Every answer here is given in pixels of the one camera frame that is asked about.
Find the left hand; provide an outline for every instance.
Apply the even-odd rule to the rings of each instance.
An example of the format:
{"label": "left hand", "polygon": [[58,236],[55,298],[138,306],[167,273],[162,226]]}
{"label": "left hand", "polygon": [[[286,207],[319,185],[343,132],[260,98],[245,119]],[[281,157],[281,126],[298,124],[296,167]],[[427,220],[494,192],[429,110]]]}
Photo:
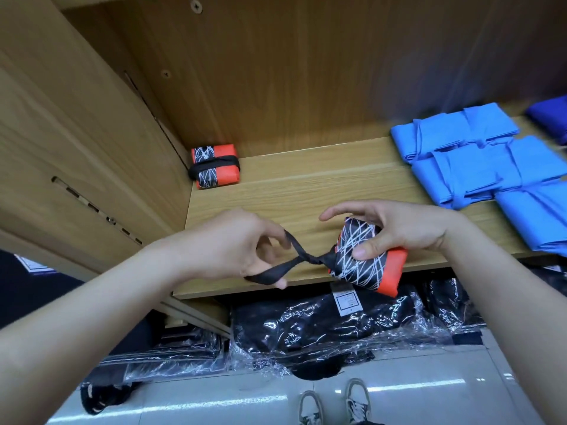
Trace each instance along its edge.
{"label": "left hand", "polygon": [[[283,227],[257,214],[235,209],[154,244],[168,250],[180,281],[223,279],[251,276],[272,268],[276,254],[271,237],[281,247],[291,247]],[[286,286],[285,279],[276,282],[280,289]]]}

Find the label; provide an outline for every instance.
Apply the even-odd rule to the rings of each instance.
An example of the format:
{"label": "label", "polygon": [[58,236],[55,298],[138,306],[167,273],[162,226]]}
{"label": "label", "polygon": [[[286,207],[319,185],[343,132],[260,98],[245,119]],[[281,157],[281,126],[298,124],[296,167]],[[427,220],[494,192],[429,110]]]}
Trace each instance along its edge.
{"label": "label", "polygon": [[360,304],[358,295],[349,282],[343,280],[331,282],[330,290],[333,291],[338,314],[341,316],[362,311],[362,304]]}

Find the tiled floor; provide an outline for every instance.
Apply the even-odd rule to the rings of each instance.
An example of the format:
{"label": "tiled floor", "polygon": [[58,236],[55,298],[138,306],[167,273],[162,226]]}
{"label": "tiled floor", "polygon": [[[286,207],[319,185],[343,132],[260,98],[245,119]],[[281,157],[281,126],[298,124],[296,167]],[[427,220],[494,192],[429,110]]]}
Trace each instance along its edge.
{"label": "tiled floor", "polygon": [[346,382],[358,377],[369,387],[373,420],[388,425],[542,425],[489,331],[484,339],[486,346],[379,355],[316,382],[240,373],[154,383],[98,416],[84,413],[75,392],[50,423],[295,424],[301,393],[314,390],[325,423],[345,424]]}

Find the finger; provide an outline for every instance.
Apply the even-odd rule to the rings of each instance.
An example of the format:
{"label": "finger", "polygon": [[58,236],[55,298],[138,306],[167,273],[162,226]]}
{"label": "finger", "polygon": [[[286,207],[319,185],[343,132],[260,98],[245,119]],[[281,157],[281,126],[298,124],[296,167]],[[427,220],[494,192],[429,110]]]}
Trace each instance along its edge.
{"label": "finger", "polygon": [[[262,261],[260,258],[258,258],[254,262],[254,264],[252,264],[248,268],[247,273],[248,273],[248,275],[252,276],[252,275],[260,274],[261,272],[264,272],[264,271],[269,270],[271,268],[272,268],[272,266],[270,264],[268,264],[267,262]],[[280,280],[275,282],[274,285],[279,289],[285,289],[287,287],[287,280],[284,279],[284,278],[281,278]]]}
{"label": "finger", "polygon": [[324,222],[344,213],[363,215],[365,214],[368,205],[369,204],[367,201],[344,201],[343,203],[339,203],[336,206],[327,208],[323,213],[319,215],[319,220]]}
{"label": "finger", "polygon": [[401,246],[396,242],[393,235],[388,231],[383,230],[377,236],[366,240],[363,244],[358,245],[353,249],[353,258],[363,261],[365,259],[372,259],[382,255],[388,249]]}
{"label": "finger", "polygon": [[273,264],[276,261],[276,251],[274,250],[272,242],[267,236],[260,237],[258,246],[256,247],[256,253],[260,257],[260,259],[270,264]]}
{"label": "finger", "polygon": [[264,219],[264,218],[262,218],[262,222],[263,222],[263,232],[262,232],[263,236],[268,236],[276,239],[278,242],[280,242],[280,246],[283,247],[283,249],[291,248],[291,243],[289,242],[289,240],[285,235],[285,229],[281,225],[276,224],[272,220]]}

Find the black strap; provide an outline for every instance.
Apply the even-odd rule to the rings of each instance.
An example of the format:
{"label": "black strap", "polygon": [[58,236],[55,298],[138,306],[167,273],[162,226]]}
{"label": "black strap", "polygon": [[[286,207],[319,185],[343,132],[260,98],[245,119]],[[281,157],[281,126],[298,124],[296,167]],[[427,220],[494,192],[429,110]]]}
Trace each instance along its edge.
{"label": "black strap", "polygon": [[308,262],[309,264],[313,265],[324,265],[328,269],[332,270],[332,267],[335,265],[335,247],[333,246],[331,250],[320,257],[315,257],[305,251],[299,244],[299,242],[295,239],[294,236],[289,234],[287,231],[285,232],[287,239],[290,241],[293,248],[297,251],[297,255],[290,261],[286,261],[282,264],[276,265],[269,270],[263,271],[259,274],[255,274],[254,276],[247,276],[245,277],[246,280],[251,282],[259,283],[261,285],[273,285],[275,282],[280,280],[285,274],[290,271],[293,267],[297,264],[302,262]]}
{"label": "black strap", "polygon": [[212,158],[207,158],[206,160],[199,161],[198,163],[194,163],[188,170],[189,178],[196,181],[199,179],[199,173],[201,173],[202,171],[209,170],[211,168],[224,167],[227,165],[236,165],[238,167],[238,171],[240,171],[240,163],[238,162],[238,158],[236,156],[214,156]]}

